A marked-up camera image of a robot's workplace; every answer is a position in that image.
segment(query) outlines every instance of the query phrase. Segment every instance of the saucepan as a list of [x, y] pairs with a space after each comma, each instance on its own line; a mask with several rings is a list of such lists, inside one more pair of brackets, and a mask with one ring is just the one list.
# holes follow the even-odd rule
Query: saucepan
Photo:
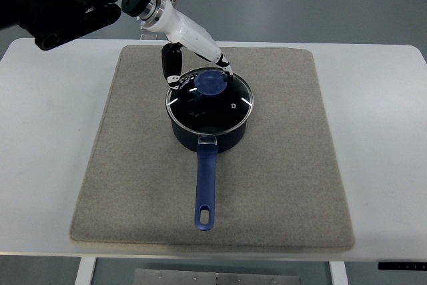
[[177, 140], [197, 152], [194, 223], [210, 230], [215, 220], [217, 154], [243, 137], [254, 106], [249, 85], [220, 68], [198, 68], [183, 74], [166, 95], [166, 110]]

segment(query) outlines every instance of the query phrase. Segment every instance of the gray floor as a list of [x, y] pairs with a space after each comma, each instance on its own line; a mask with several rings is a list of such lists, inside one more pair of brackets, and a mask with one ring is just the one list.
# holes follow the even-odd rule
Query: gray floor
[[[177, 9], [204, 26], [217, 41], [408, 44], [427, 58], [427, 0], [179, 0]], [[28, 36], [19, 27], [0, 31], [0, 57], [14, 39]], [[122, 15], [115, 25], [87, 37], [139, 36], [137, 21]], [[65, 277], [75, 277], [76, 262], [69, 258], [1, 256], [0, 284], [72, 284]], [[207, 269], [219, 264], [199, 263], [197, 268]], [[93, 283], [131, 284], [133, 271], [144, 264], [137, 260], [99, 260]], [[272, 270], [278, 271], [274, 264], [261, 264], [254, 270], [268, 271], [269, 266], [275, 266]], [[314, 268], [312, 263], [305, 266]], [[376, 263], [348, 263], [346, 267], [350, 284], [427, 283], [423, 272], [378, 271]], [[228, 262], [224, 268], [232, 271], [244, 267]], [[64, 279], [59, 282], [60, 278], [52, 278], [57, 275], [64, 275]]]

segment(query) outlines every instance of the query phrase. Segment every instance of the metal plate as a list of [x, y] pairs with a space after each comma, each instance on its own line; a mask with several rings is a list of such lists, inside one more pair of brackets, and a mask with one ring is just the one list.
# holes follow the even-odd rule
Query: metal plate
[[300, 285], [297, 276], [136, 270], [133, 285]]
[[136, 270], [133, 285], [216, 285], [216, 273], [181, 270]]

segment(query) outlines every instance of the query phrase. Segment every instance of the pot lid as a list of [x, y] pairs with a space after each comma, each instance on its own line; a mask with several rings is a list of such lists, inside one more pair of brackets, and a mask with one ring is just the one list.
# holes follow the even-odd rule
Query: pot lid
[[187, 130], [204, 134], [240, 126], [252, 106], [249, 85], [236, 74], [230, 81], [219, 68], [199, 68], [182, 75], [178, 89], [170, 89], [166, 96], [170, 118]]

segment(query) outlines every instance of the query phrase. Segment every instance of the gray felt mat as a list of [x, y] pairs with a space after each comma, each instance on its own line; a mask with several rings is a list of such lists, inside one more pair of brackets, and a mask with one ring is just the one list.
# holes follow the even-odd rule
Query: gray felt mat
[[[240, 143], [218, 156], [216, 221], [193, 224], [197, 156], [165, 110], [161, 47], [121, 52], [71, 224], [77, 245], [146, 252], [350, 249], [354, 236], [312, 54], [224, 48], [254, 92]], [[183, 52], [183, 71], [209, 63]]]

